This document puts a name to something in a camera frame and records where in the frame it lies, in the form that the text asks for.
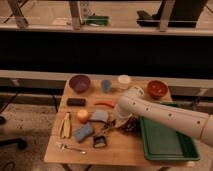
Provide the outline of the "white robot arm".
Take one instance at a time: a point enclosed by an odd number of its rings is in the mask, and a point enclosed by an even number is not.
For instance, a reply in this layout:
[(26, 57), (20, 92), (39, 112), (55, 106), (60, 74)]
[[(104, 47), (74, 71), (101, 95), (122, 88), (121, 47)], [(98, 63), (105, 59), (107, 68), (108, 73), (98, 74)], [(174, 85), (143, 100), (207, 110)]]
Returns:
[(143, 116), (213, 147), (213, 115), (149, 102), (144, 95), (138, 86), (124, 91), (114, 108), (116, 121)]

